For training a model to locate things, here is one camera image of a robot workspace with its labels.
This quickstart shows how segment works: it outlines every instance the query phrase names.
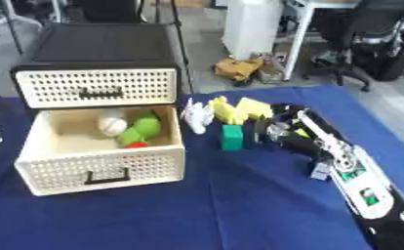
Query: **green cube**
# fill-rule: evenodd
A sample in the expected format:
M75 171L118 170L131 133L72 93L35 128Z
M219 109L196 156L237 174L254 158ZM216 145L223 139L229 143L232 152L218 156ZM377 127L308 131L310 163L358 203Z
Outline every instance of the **green cube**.
M243 148L243 131L239 125L222 126L222 150L239 150Z

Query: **baseball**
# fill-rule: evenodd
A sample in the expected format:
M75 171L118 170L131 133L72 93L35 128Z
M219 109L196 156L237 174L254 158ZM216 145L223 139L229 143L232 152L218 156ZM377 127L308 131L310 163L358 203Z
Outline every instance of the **baseball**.
M128 128L128 122L120 109L103 110L99 117L99 130L107 137L116 137Z

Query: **yellow block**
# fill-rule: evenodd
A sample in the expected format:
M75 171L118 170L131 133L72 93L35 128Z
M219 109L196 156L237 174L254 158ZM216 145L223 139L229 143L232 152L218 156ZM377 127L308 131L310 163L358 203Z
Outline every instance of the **yellow block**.
M229 104L226 97L223 96L210 100L208 106L214 110L216 117L220 121L228 125L243 125L248 119L245 112Z
M273 116L270 104L265 104L250 98L242 98L237 105L237 109L247 113L250 118L257 120L260 117L271 118Z

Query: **red ball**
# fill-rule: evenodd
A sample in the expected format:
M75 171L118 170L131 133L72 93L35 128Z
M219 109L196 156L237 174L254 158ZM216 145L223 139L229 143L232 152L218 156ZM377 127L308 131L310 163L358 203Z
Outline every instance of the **red ball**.
M125 148L138 148L138 147L146 147L148 146L145 142L133 142L125 146Z

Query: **green ball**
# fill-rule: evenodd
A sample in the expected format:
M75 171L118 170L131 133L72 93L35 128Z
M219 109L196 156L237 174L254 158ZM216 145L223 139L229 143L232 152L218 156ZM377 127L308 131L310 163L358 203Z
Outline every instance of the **green ball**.
M134 124L117 138L121 146L134 142L145 142L161 134L161 121L153 112L137 116Z
M161 122L153 112L141 114L137 117L132 127L136 129L145 140L149 140L161 134Z
M144 138L134 127L125 130L125 132L120 134L117 139L121 146L126 146L134 142L144 141Z

